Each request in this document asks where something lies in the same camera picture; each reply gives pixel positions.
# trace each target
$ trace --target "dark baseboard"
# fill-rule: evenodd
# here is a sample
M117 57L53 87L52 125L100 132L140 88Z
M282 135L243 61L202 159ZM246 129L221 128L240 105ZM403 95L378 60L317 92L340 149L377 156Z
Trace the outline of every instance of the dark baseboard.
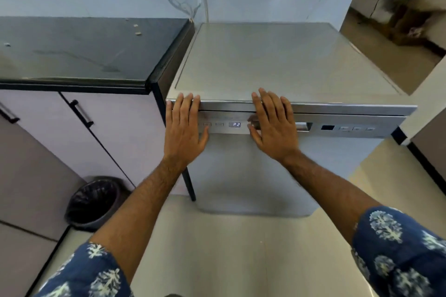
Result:
M407 139L406 134L404 134L404 131L401 130L400 127L398 127L397 129L395 129L392 133L392 137L393 139L400 145L401 143L403 143L403 141L405 139Z
M34 289L36 288L37 284L39 284L40 279L42 278L43 274L45 273L45 270L48 268L48 265L50 264L51 260L53 259L54 255L56 254L56 251L59 249L60 245L62 244L62 241L64 240L66 234L70 231L70 226L68 226L65 231L63 232L61 238L59 238L59 241L57 242L56 246L53 249L53 252L51 255L49 255L47 261L43 265L42 269L40 270L39 274L37 275L34 282L31 284L31 287L28 289L28 292L26 293L25 297L30 297L33 293Z
M431 51L432 53L438 55L441 58L443 58L446 55L446 50L444 48L441 48L436 43L434 43L434 42L432 42L430 40L427 40L424 43L424 47L426 47L429 51Z
M424 170L429 174L432 180L437 184L437 186L441 189L441 191L446 195L446 181L444 178L438 173L435 167L429 162L426 156L421 153L421 150L415 146L414 142L410 142L407 145L407 148L410 152L415 156L415 158L420 162L423 166Z

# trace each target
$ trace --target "shirt sleeve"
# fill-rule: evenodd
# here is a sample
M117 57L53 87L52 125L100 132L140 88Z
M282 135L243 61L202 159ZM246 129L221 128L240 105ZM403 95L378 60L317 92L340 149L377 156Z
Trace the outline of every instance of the shirt sleeve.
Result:
M35 297L133 297L112 254L94 243L82 244L42 285Z
M356 265L379 296L446 296L446 241L401 211L367 210L352 245Z

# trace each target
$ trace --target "black countertop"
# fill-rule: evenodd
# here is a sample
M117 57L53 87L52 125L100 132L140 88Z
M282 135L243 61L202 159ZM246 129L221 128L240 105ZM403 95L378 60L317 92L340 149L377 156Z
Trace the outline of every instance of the black countertop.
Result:
M143 94L188 21L0 17L0 89Z

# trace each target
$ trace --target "dishwasher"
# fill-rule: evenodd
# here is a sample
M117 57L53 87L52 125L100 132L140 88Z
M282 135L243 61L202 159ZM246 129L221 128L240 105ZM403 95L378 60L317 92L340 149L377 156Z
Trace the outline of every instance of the dishwasher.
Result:
M188 171L202 211L301 217L318 204L249 135L259 87L292 103L299 148L348 178L416 106L327 23L204 23L167 94L201 96L204 152Z

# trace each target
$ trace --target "left hand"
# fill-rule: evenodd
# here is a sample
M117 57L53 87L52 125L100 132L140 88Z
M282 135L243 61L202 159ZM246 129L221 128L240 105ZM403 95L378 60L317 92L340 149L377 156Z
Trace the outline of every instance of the left hand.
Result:
M173 109L171 101L166 104L163 160L172 162L181 171L203 152L209 140L208 127L204 128L201 139L198 136L199 105L200 96L194 98L192 93L186 97L180 93Z

